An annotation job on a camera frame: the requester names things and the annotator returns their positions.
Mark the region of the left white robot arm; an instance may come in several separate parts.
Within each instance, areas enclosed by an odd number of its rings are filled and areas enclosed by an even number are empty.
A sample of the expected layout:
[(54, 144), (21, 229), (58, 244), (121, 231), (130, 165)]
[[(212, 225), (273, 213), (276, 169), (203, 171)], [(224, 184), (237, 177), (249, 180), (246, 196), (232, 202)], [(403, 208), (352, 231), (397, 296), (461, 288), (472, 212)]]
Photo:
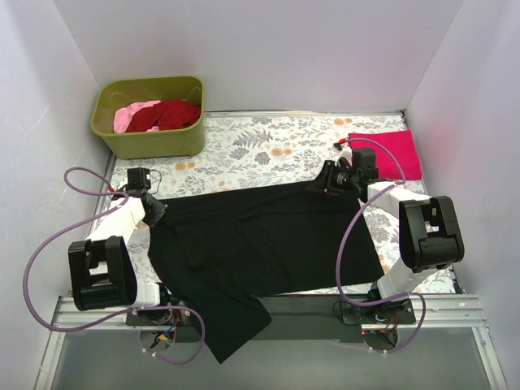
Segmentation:
[(151, 170), (127, 170), (121, 195), (113, 195), (115, 211), (102, 218), (83, 241), (68, 248), (72, 295), (81, 311), (115, 306), (132, 308), (158, 306), (161, 288), (136, 276), (127, 244), (140, 223), (153, 227), (167, 206), (150, 193)]

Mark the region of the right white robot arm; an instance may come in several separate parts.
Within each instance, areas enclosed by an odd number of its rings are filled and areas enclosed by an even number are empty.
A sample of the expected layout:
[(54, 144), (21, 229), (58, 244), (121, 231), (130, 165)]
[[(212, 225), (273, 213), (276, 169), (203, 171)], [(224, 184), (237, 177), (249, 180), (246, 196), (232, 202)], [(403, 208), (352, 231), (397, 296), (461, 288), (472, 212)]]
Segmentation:
[(465, 254), (453, 201), (447, 196), (430, 197), (405, 189), (405, 180), (379, 177), (375, 151), (356, 149), (351, 158), (324, 162), (307, 188), (328, 196), (351, 192), (362, 201), (362, 209), (375, 206), (399, 221), (400, 257), (379, 278), (365, 302), (345, 293), (351, 306), (387, 310), (408, 300), (430, 275), (460, 262)]

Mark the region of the black t shirt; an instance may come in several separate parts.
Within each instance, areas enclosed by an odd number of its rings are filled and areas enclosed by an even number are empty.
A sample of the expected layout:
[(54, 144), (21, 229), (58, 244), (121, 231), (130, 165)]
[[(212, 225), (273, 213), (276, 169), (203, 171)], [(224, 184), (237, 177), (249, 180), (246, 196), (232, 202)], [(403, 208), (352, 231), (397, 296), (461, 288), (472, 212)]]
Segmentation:
[(271, 323), (264, 296), (367, 284), (383, 275), (352, 193), (298, 182), (166, 200), (148, 256), (165, 286), (199, 314), (217, 361)]

